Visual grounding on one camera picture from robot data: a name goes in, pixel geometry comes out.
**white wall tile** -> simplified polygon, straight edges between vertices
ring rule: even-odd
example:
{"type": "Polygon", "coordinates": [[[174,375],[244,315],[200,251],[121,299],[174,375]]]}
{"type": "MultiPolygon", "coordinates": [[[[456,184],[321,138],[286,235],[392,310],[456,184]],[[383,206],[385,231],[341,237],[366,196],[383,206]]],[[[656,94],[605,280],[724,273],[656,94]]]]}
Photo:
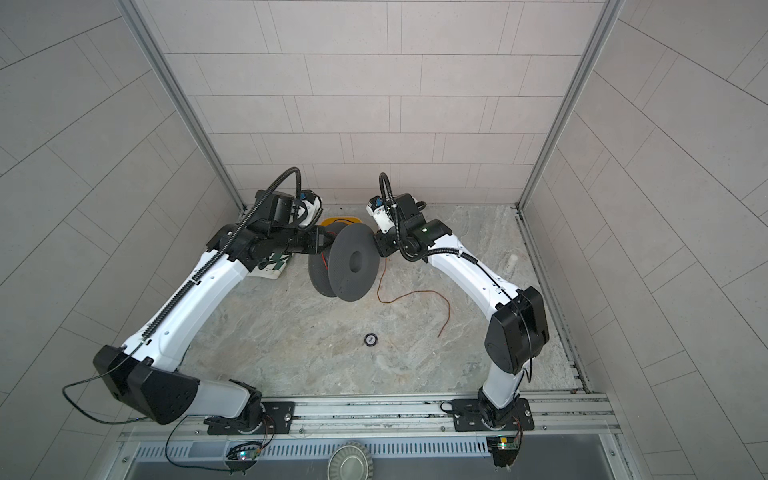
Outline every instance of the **white wall tile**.
{"type": "Polygon", "coordinates": [[[352,134],[356,164],[430,164],[434,146],[434,134],[352,134]]]}
{"type": "Polygon", "coordinates": [[[651,37],[616,22],[594,69],[623,96],[634,100],[665,50],[651,37]]]}
{"type": "Polygon", "coordinates": [[[576,303],[578,303],[584,319],[588,321],[602,311],[608,302],[568,225],[562,227],[560,233],[552,241],[552,246],[558,255],[565,278],[571,285],[576,303]]]}
{"type": "Polygon", "coordinates": [[[254,2],[253,6],[256,8],[256,14],[259,16],[259,26],[264,34],[267,51],[269,53],[282,53],[283,48],[280,46],[280,38],[277,36],[275,22],[272,19],[270,3],[254,2]]]}
{"type": "Polygon", "coordinates": [[[718,285],[768,260],[768,227],[661,130],[627,172],[718,285]]]}
{"type": "Polygon", "coordinates": [[[3,68],[0,145],[23,159],[111,94],[74,41],[3,68]]]}
{"type": "Polygon", "coordinates": [[[145,140],[80,202],[78,210],[121,242],[172,175],[145,140]]]}
{"type": "Polygon", "coordinates": [[[677,274],[682,273],[694,263],[696,263],[696,257],[688,250],[688,247],[683,247],[646,275],[643,281],[650,292],[653,293],[660,286],[672,280],[677,274]]]}
{"type": "Polygon", "coordinates": [[[659,88],[659,84],[664,80],[664,77],[667,76],[667,72],[672,68],[672,65],[674,65],[675,60],[677,60],[677,57],[679,56],[680,55],[675,50],[670,48],[667,48],[664,51],[661,55],[661,60],[656,64],[654,70],[650,73],[650,77],[648,77],[643,84],[643,87],[640,89],[640,93],[638,93],[637,97],[632,101],[635,107],[640,108],[641,110],[645,108],[645,104],[648,103],[651,95],[653,95],[656,89],[659,88]]]}
{"type": "Polygon", "coordinates": [[[653,2],[639,29],[728,78],[766,31],[768,4],[759,0],[653,2]]]}
{"type": "Polygon", "coordinates": [[[761,472],[768,472],[768,442],[745,445],[761,472]]]}
{"type": "Polygon", "coordinates": [[[198,150],[190,155],[157,194],[155,201],[179,227],[187,221],[192,209],[215,178],[215,173],[198,150]]]}
{"type": "Polygon", "coordinates": [[[587,328],[589,333],[594,335],[599,332],[604,326],[616,320],[614,311],[609,306],[603,308],[597,315],[593,316],[587,321],[587,328]]]}
{"type": "Polygon", "coordinates": [[[11,170],[18,162],[7,151],[0,148],[0,175],[11,170]]]}
{"type": "Polygon", "coordinates": [[[768,343],[768,263],[723,287],[723,292],[755,333],[768,343]]]}
{"type": "Polygon", "coordinates": [[[489,188],[485,198],[487,204],[516,204],[523,194],[522,188],[489,188]]]}
{"type": "Polygon", "coordinates": [[[273,164],[342,164],[338,134],[262,134],[273,164]]]}
{"type": "Polygon", "coordinates": [[[145,1],[170,53],[266,53],[252,2],[145,1]]]}
{"type": "Polygon", "coordinates": [[[157,78],[157,74],[154,70],[150,70],[141,75],[140,79],[141,83],[143,83],[147,91],[149,91],[149,94],[152,95],[152,100],[157,104],[157,108],[160,108],[163,117],[167,117],[176,111],[176,106],[168,96],[165,88],[163,88],[163,85],[161,85],[160,79],[157,78]]]}
{"type": "Polygon", "coordinates": [[[584,185],[584,188],[589,190],[592,187],[592,184],[595,180],[597,180],[598,175],[603,171],[606,165],[608,165],[608,161],[610,159],[614,159],[613,156],[611,156],[611,152],[608,151],[607,148],[603,148],[603,151],[600,153],[600,156],[598,159],[594,162],[594,165],[592,165],[592,168],[589,169],[589,173],[584,178],[584,180],[581,182],[581,184],[584,185]]]}
{"type": "Polygon", "coordinates": [[[502,97],[491,126],[493,133],[545,134],[552,126],[559,97],[502,97]]]}
{"type": "Polygon", "coordinates": [[[5,280],[90,190],[45,146],[0,177],[0,280],[5,280]]]}
{"type": "Polygon", "coordinates": [[[194,152],[195,148],[197,148],[197,144],[195,144],[195,141],[192,139],[192,135],[187,129],[187,125],[184,124],[184,121],[181,119],[178,112],[174,112],[174,114],[166,118],[165,121],[157,127],[155,132],[179,165],[184,164],[192,152],[194,152]]]}
{"type": "Polygon", "coordinates": [[[482,120],[480,120],[480,130],[478,133],[489,134],[491,133],[491,126],[493,125],[493,117],[496,115],[496,105],[498,104],[498,97],[486,97],[485,108],[482,112],[482,120]]]}
{"type": "Polygon", "coordinates": [[[643,111],[738,198],[768,178],[768,105],[692,61],[675,61],[643,111]]]}
{"type": "Polygon", "coordinates": [[[210,141],[225,165],[270,163],[262,160],[250,134],[211,134],[210,141]]]}
{"type": "Polygon", "coordinates": [[[197,97],[215,134],[291,132],[282,97],[197,97]]]}
{"type": "Polygon", "coordinates": [[[83,478],[103,441],[101,435],[60,431],[32,478],[83,478]]]}
{"type": "Polygon", "coordinates": [[[594,72],[576,104],[581,120],[626,167],[654,124],[594,72]]]}
{"type": "Polygon", "coordinates": [[[768,71],[764,68],[745,88],[746,91],[768,102],[768,71]]]}
{"type": "Polygon", "coordinates": [[[339,140],[341,141],[341,151],[342,151],[342,155],[344,156],[344,163],[345,164],[355,163],[355,153],[352,150],[352,135],[339,134],[339,140]]]}
{"type": "MultiPolygon", "coordinates": [[[[432,163],[441,164],[442,158],[445,156],[445,142],[447,141],[447,134],[435,134],[435,148],[432,152],[432,163]]],[[[475,181],[472,180],[472,185],[467,184],[467,187],[474,187],[475,181]]]]}
{"type": "Polygon", "coordinates": [[[62,223],[0,286],[0,390],[14,388],[108,258],[62,223]]]}
{"type": "Polygon", "coordinates": [[[165,143],[163,143],[160,137],[157,136],[157,132],[149,134],[147,136],[147,141],[152,145],[152,148],[154,148],[157,154],[160,155],[160,158],[163,159],[168,170],[175,172],[179,169],[179,163],[176,162],[176,159],[173,154],[171,154],[170,150],[168,150],[168,147],[165,146],[165,143]]]}
{"type": "Polygon", "coordinates": [[[402,2],[386,4],[387,53],[402,53],[402,2]]]}
{"type": "Polygon", "coordinates": [[[640,276],[648,275],[683,246],[616,160],[608,161],[589,195],[640,276]]]}
{"type": "Polygon", "coordinates": [[[400,187],[460,188],[467,184],[469,165],[413,164],[400,179],[400,187]]]}
{"type": "Polygon", "coordinates": [[[576,241],[584,249],[605,225],[605,220],[567,164],[554,183],[552,194],[563,210],[576,241]]]}
{"type": "Polygon", "coordinates": [[[496,55],[507,16],[504,3],[405,2],[402,53],[496,55]]]}
{"type": "Polygon", "coordinates": [[[388,132],[387,97],[296,97],[304,131],[388,132]]]}
{"type": "Polygon", "coordinates": [[[728,81],[738,88],[745,88],[765,68],[766,64],[768,64],[768,35],[763,35],[728,77],[728,81]]]}
{"type": "Polygon", "coordinates": [[[648,379],[648,383],[650,383],[651,386],[668,382],[669,380],[676,379],[679,376],[687,375],[688,373],[695,371],[696,366],[690,361],[690,357],[684,351],[675,353],[674,355],[643,369],[645,378],[648,379]]]}
{"type": "Polygon", "coordinates": [[[56,135],[48,146],[95,187],[163,121],[140,81],[135,81],[56,135]]]}
{"type": "Polygon", "coordinates": [[[418,95],[422,59],[416,55],[306,55],[306,67],[315,95],[418,95]]]}
{"type": "MultiPolygon", "coordinates": [[[[61,386],[91,376],[93,357],[100,348],[74,333],[63,329],[56,331],[0,407],[3,475],[9,478],[32,476],[37,462],[30,462],[29,455],[19,455],[14,449],[27,452],[48,449],[72,410],[61,396],[61,386]]],[[[83,386],[75,386],[67,392],[77,398],[82,391],[83,386]]]]}
{"type": "Polygon", "coordinates": [[[760,480],[760,472],[698,373],[654,387],[664,414],[697,478],[760,480]],[[718,425],[717,436],[711,426],[718,425]]]}
{"type": "Polygon", "coordinates": [[[594,342],[637,443],[642,452],[677,450],[680,446],[672,428],[621,330],[617,322],[612,322],[595,333],[594,342]]]}
{"type": "Polygon", "coordinates": [[[448,134],[444,164],[511,164],[520,148],[520,134],[448,134]]]}
{"type": "Polygon", "coordinates": [[[526,55],[425,55],[421,94],[517,95],[529,59],[526,55]]]}
{"type": "Polygon", "coordinates": [[[581,55],[601,9],[591,3],[526,3],[512,53],[581,55]]]}
{"type": "Polygon", "coordinates": [[[640,367],[683,350],[674,331],[613,237],[589,260],[640,367]]]}
{"type": "Polygon", "coordinates": [[[429,204],[484,204],[487,188],[415,188],[413,196],[429,204]]]}
{"type": "Polygon", "coordinates": [[[22,51],[2,31],[0,31],[0,58],[8,65],[24,58],[22,51]]]}
{"type": "Polygon", "coordinates": [[[271,2],[283,53],[386,53],[385,2],[271,2]]]}
{"type": "Polygon", "coordinates": [[[531,165],[480,166],[476,187],[523,188],[531,176],[531,165]]]}
{"type": "Polygon", "coordinates": [[[403,132],[466,132],[480,128],[483,97],[403,97],[403,132]]]}
{"type": "Polygon", "coordinates": [[[61,324],[61,328],[77,333],[79,336],[84,336],[100,345],[111,345],[118,334],[113,329],[107,328],[99,322],[94,322],[74,310],[67,315],[67,318],[61,324]]]}
{"type": "Polygon", "coordinates": [[[656,290],[654,298],[741,440],[764,441],[765,345],[698,263],[656,290]]]}
{"type": "Polygon", "coordinates": [[[389,165],[325,165],[318,168],[315,174],[317,175],[317,185],[320,188],[345,188],[350,185],[357,185],[358,187],[378,189],[381,172],[389,174],[389,165]]]}
{"type": "Polygon", "coordinates": [[[122,18],[90,30],[88,37],[123,85],[150,69],[149,62],[122,18]]]}
{"type": "Polygon", "coordinates": [[[110,68],[110,66],[104,60],[104,57],[101,56],[99,50],[88,37],[88,33],[82,33],[77,37],[74,37],[72,40],[74,40],[74,43],[77,44],[78,48],[80,48],[80,50],[83,52],[83,55],[85,55],[91,65],[93,65],[93,68],[96,69],[99,76],[101,77],[101,80],[104,80],[104,83],[106,83],[109,89],[112,90],[112,93],[115,93],[123,88],[123,84],[120,83],[118,77],[114,74],[114,71],[112,71],[112,68],[110,68]]]}
{"type": "Polygon", "coordinates": [[[99,0],[7,0],[0,5],[0,28],[29,56],[119,16],[113,3],[99,0]]]}
{"type": "Polygon", "coordinates": [[[518,35],[518,26],[520,25],[520,17],[522,15],[524,4],[522,3],[510,3],[507,10],[507,18],[504,21],[504,31],[502,32],[502,39],[498,43],[499,55],[510,55],[512,53],[512,47],[515,45],[515,39],[518,35]]]}
{"type": "Polygon", "coordinates": [[[191,53],[166,54],[171,71],[187,95],[212,95],[195,55],[191,53]]]}
{"type": "Polygon", "coordinates": [[[600,249],[600,247],[602,247],[605,242],[607,242],[608,239],[613,235],[614,233],[606,223],[603,228],[600,229],[598,234],[595,235],[592,240],[590,240],[586,247],[584,247],[584,256],[587,258],[587,260],[591,259],[592,256],[595,255],[596,252],[600,249]]]}
{"type": "Polygon", "coordinates": [[[150,214],[142,215],[75,309],[104,326],[120,329],[173,239],[150,214]]]}
{"type": "Polygon", "coordinates": [[[644,457],[650,473],[654,475],[692,475],[694,473],[682,450],[647,453],[644,457]]]}
{"type": "Polygon", "coordinates": [[[105,253],[111,255],[118,248],[118,242],[114,238],[110,237],[107,232],[99,228],[96,223],[93,223],[90,218],[83,215],[77,208],[70,212],[64,221],[105,253]]]}
{"type": "Polygon", "coordinates": [[[531,56],[520,95],[527,97],[565,95],[580,58],[578,55],[531,56]]]}
{"type": "Polygon", "coordinates": [[[214,95],[312,94],[303,55],[198,54],[195,58],[214,95]]]}
{"type": "Polygon", "coordinates": [[[603,152],[603,144],[574,112],[558,140],[558,149],[583,182],[603,152]]]}
{"type": "Polygon", "coordinates": [[[205,213],[196,207],[192,210],[187,222],[176,236],[176,240],[168,249],[165,258],[157,267],[157,276],[170,285],[181,285],[192,273],[192,268],[205,251],[205,243],[210,240],[210,222],[205,213]]]}
{"type": "Polygon", "coordinates": [[[570,333],[571,344],[576,350],[576,355],[581,359],[582,365],[589,365],[600,357],[597,347],[594,345],[592,335],[589,333],[587,323],[584,321],[584,316],[581,315],[581,310],[576,303],[576,297],[571,292],[571,286],[568,285],[568,281],[565,279],[565,274],[560,266],[560,262],[557,261],[557,257],[552,250],[551,255],[554,257],[553,263],[547,267],[547,272],[552,282],[553,289],[556,292],[558,304],[563,312],[565,318],[565,325],[570,333]]]}

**black round object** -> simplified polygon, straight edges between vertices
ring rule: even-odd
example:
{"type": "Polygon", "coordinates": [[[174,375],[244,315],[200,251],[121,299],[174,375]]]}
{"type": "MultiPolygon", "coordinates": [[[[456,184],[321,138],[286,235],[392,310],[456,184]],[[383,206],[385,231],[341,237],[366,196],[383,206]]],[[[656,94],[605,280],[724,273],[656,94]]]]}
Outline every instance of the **black round object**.
{"type": "Polygon", "coordinates": [[[375,333],[368,333],[362,342],[365,343],[366,346],[374,346],[379,342],[379,337],[376,336],[375,333]]]}
{"type": "Polygon", "coordinates": [[[333,292],[346,302],[360,300],[376,280],[380,258],[371,227],[348,225],[331,245],[328,280],[333,292]]]}
{"type": "MultiPolygon", "coordinates": [[[[326,232],[332,235],[338,235],[339,232],[349,225],[346,222],[333,222],[326,227],[326,232]]],[[[306,268],[310,274],[310,281],[312,286],[315,287],[321,295],[334,297],[336,294],[331,288],[331,283],[328,281],[328,260],[330,258],[331,249],[326,248],[322,253],[317,255],[309,255],[306,268]]]]}

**orange wire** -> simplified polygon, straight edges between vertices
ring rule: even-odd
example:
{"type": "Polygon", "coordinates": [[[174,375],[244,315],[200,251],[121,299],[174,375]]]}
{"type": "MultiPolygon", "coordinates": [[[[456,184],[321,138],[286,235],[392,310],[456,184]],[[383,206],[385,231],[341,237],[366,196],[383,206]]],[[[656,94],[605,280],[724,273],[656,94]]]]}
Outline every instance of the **orange wire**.
{"type": "Polygon", "coordinates": [[[448,322],[451,319],[451,303],[448,301],[447,298],[445,298],[442,295],[442,293],[436,292],[434,290],[413,290],[412,292],[408,292],[405,295],[401,295],[401,296],[395,298],[394,300],[390,300],[389,302],[385,302],[384,300],[382,300],[382,297],[379,296],[379,291],[382,289],[382,280],[384,280],[384,274],[386,273],[386,261],[387,261],[387,259],[384,258],[384,271],[382,272],[381,278],[379,278],[379,288],[376,289],[376,298],[378,298],[379,302],[381,302],[381,303],[394,303],[394,302],[400,300],[401,298],[403,298],[404,296],[408,296],[408,295],[410,295],[412,293],[437,293],[448,304],[448,319],[445,321],[445,323],[442,324],[442,328],[440,329],[440,331],[437,334],[437,336],[439,338],[442,335],[442,331],[445,329],[445,326],[448,325],[448,322]]]}

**tiled wall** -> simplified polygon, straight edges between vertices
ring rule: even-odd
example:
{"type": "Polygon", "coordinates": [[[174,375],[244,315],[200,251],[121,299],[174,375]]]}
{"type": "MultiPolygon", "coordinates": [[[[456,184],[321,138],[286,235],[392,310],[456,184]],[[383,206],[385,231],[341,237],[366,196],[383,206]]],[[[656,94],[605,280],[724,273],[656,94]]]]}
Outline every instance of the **tiled wall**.
{"type": "Polygon", "coordinates": [[[298,164],[340,204],[381,171],[427,202],[516,202],[602,8],[136,3],[246,201],[298,164]]]}
{"type": "MultiPolygon", "coordinates": [[[[86,475],[109,427],[61,387],[235,218],[110,0],[0,2],[0,476],[86,475]]],[[[101,381],[70,392],[121,407],[101,381]]]]}
{"type": "Polygon", "coordinates": [[[525,208],[646,478],[768,474],[767,31],[628,1],[525,208]]]}

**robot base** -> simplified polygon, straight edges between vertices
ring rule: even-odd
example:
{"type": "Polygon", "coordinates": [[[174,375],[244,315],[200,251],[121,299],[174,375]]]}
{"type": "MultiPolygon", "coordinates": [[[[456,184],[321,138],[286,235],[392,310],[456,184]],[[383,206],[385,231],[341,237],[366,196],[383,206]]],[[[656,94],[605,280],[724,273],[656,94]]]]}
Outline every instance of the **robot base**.
{"type": "MultiPolygon", "coordinates": [[[[453,426],[457,432],[494,432],[501,429],[491,429],[485,424],[480,415],[479,403],[477,399],[451,400],[453,411],[461,413],[458,417],[456,415],[453,416],[453,426]]],[[[514,406],[508,412],[505,412],[504,417],[509,418],[509,420],[502,428],[511,428],[515,422],[512,419],[513,417],[520,420],[523,431],[533,430],[535,427],[531,407],[526,399],[518,399],[514,406]]]]}

